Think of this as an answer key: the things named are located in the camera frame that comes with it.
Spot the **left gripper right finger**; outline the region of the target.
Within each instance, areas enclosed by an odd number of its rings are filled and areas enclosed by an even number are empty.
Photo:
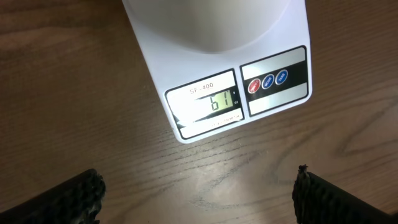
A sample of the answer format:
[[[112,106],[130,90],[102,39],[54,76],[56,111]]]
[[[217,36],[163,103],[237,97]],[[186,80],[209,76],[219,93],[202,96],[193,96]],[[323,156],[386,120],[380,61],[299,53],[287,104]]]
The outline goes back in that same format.
[[[298,167],[292,200],[296,222],[301,224],[396,224],[389,215],[321,177]]]

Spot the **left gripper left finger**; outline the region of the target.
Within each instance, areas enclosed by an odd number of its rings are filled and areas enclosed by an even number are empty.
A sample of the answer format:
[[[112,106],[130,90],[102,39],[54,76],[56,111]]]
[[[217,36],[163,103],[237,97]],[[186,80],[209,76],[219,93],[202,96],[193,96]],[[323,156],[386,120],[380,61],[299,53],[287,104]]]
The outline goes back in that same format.
[[[88,169],[42,194],[1,212],[8,224],[97,224],[106,193],[103,176]]]

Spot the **white digital kitchen scale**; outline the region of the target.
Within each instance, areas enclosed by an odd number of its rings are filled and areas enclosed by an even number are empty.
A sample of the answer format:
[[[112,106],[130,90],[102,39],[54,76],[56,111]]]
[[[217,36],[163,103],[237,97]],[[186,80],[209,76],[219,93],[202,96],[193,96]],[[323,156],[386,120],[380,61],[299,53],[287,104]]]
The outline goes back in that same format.
[[[312,95],[305,0],[123,4],[175,137],[184,144]]]

